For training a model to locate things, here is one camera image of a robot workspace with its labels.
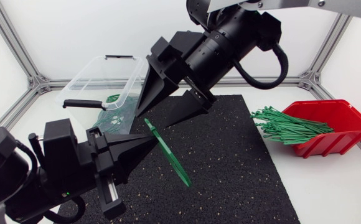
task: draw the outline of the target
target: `transparent plastic container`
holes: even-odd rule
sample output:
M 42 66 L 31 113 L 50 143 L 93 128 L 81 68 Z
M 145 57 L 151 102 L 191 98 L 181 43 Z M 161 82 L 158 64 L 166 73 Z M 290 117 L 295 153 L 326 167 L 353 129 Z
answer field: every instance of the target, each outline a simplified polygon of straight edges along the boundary
M 56 103 L 63 106 L 65 100 L 100 101 L 105 111 L 84 107 L 67 107 L 66 110 L 85 129 L 98 126 L 101 131 L 128 134 L 145 69 L 145 59 L 139 57 L 96 57 L 63 88 L 56 97 Z M 106 102 L 108 97 L 114 95 L 119 97 L 115 101 Z

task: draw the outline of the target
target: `black rubber mat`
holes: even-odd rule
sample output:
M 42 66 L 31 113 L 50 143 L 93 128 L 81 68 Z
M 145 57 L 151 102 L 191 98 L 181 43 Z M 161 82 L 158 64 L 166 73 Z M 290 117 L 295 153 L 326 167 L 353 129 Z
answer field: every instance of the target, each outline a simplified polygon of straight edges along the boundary
M 170 128 L 164 121 L 177 97 L 169 97 L 142 118 L 131 133 L 148 133 L 148 118 L 188 173 L 186 185 L 170 166 L 161 148 L 117 186 L 127 212 L 107 220 L 96 190 L 82 197 L 85 215 L 77 223 L 299 223 L 296 212 L 243 97 L 218 96 L 208 115 Z M 76 211 L 72 202 L 59 214 Z

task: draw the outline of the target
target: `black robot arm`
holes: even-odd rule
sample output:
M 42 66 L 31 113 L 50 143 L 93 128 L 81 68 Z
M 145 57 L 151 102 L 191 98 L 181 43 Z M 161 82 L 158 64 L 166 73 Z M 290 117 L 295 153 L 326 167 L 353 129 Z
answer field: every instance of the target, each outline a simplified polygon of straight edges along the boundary
M 6 215 L 19 223 L 37 223 L 47 217 L 56 223 L 73 223 L 85 211 L 81 194 L 97 187 L 101 209 L 111 220 L 125 212 L 116 185 L 126 184 L 132 170 L 158 143 L 147 134 L 112 135 L 98 128 L 87 130 L 88 141 L 78 143 L 69 119 L 45 126 L 44 153 L 37 136 L 29 140 L 34 154 L 0 128 L 0 202 Z M 19 147 L 32 159 L 32 169 L 14 150 Z M 61 217 L 49 209 L 73 200 L 78 212 Z
M 281 23 L 267 12 L 247 11 L 233 5 L 207 13 L 210 0 L 188 0 L 187 12 L 205 32 L 177 32 L 170 42 L 162 37 L 147 56 L 149 71 L 136 108 L 140 116 L 178 89 L 183 79 L 191 87 L 168 116 L 167 125 L 206 114 L 215 102 L 210 89 L 235 67 L 252 86 L 278 86 L 288 72 L 286 54 L 278 45 Z M 261 83 L 241 67 L 239 61 L 254 47 L 273 50 L 281 75 L 272 83 Z

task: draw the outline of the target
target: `red storage bin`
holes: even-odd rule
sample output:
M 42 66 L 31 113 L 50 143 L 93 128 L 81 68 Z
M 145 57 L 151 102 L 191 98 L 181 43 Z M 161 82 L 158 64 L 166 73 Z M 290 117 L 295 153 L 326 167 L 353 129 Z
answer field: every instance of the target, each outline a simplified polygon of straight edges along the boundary
M 361 140 L 361 114 L 345 100 L 297 101 L 283 113 L 297 118 L 327 123 L 334 133 L 320 134 L 304 144 L 293 145 L 298 156 L 344 155 Z

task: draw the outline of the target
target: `black cable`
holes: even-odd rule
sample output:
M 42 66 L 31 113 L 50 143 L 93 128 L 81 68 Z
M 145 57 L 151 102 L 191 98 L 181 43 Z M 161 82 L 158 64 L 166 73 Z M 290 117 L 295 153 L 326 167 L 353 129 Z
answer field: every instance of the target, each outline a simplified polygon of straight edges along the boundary
M 37 175 L 38 162 L 37 162 L 37 158 L 35 158 L 34 153 L 32 153 L 32 151 L 27 146 L 23 145 L 23 143 L 21 143 L 19 140 L 16 140 L 16 144 L 17 147 L 21 151 L 25 152 L 31 159 L 32 167 L 26 182 L 24 182 L 23 187 L 25 187 L 29 185 L 32 182 L 32 180 L 34 180 L 34 177 Z
M 83 201 L 83 199 L 80 196 L 76 196 L 76 197 L 72 198 L 72 201 L 74 203 L 76 203 L 78 206 L 77 214 L 75 214 L 74 216 L 63 217 L 59 214 L 56 214 L 56 213 L 48 210 L 44 213 L 44 217 L 49 219 L 52 222 L 59 223 L 59 224 L 69 224 L 69 223 L 74 223 L 74 222 L 78 221 L 85 213 L 85 202 Z
M 281 72 L 279 78 L 271 83 L 262 83 L 257 80 L 255 80 L 253 77 L 251 77 L 246 71 L 244 71 L 243 67 L 240 65 L 237 59 L 233 59 L 232 62 L 235 66 L 235 68 L 238 70 L 238 72 L 242 75 L 242 77 L 250 84 L 251 86 L 255 88 L 259 88 L 261 90 L 269 90 L 271 88 L 274 88 L 278 86 L 287 76 L 288 73 L 288 58 L 285 52 L 281 49 L 281 47 L 278 44 L 274 44 L 273 46 L 273 52 L 277 56 Z

